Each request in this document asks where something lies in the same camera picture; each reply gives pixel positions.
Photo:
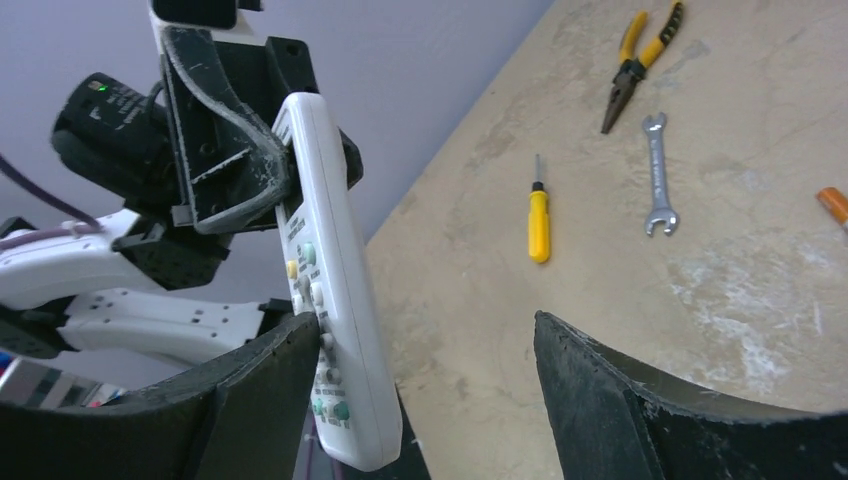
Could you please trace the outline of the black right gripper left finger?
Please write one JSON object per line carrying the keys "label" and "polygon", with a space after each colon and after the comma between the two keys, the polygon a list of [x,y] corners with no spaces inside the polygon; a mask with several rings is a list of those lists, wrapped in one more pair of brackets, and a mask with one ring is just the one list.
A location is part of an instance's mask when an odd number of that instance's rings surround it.
{"label": "black right gripper left finger", "polygon": [[289,479],[319,348],[312,314],[99,407],[3,405],[5,479]]}

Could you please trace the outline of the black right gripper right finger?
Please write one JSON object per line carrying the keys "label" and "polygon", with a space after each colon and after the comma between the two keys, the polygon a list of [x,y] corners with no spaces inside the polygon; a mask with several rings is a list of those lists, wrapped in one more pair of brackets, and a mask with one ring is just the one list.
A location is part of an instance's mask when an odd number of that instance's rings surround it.
{"label": "black right gripper right finger", "polygon": [[843,479],[847,415],[699,386],[537,312],[534,352],[568,479]]}

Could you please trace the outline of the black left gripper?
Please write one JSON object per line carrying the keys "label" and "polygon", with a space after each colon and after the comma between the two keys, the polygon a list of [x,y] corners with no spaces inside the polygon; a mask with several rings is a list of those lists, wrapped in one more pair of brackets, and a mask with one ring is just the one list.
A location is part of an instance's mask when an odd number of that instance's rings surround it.
{"label": "black left gripper", "polygon": [[[243,11],[260,1],[151,1],[181,202],[177,225],[201,234],[272,229],[295,189],[294,159],[271,131],[291,93],[318,90],[307,45],[256,39]],[[347,187],[364,175],[360,149],[339,130]]]}

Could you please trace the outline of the white universal AC remote control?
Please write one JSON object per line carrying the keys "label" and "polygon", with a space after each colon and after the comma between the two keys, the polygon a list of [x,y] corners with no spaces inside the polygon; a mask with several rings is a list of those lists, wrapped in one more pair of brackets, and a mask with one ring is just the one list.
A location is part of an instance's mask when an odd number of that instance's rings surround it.
{"label": "white universal AC remote control", "polygon": [[272,130],[293,155],[300,192],[276,208],[295,313],[319,321],[311,410],[324,451],[355,469],[400,455],[403,420],[384,348],[341,133],[327,102],[293,93]]}

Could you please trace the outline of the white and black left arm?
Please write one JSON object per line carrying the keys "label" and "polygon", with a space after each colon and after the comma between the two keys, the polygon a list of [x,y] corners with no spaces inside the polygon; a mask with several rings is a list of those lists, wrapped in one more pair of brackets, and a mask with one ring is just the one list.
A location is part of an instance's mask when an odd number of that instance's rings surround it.
{"label": "white and black left arm", "polygon": [[[358,147],[319,94],[307,46],[240,33],[258,1],[152,1],[161,77],[148,94],[95,73],[68,98],[51,144],[74,173],[117,194],[100,218],[2,172],[67,221],[1,229],[1,344],[34,358],[120,346],[202,363],[288,311],[315,313],[327,369],[363,368],[379,328],[349,189]],[[204,286],[240,233],[279,233],[289,302],[171,297]]]}

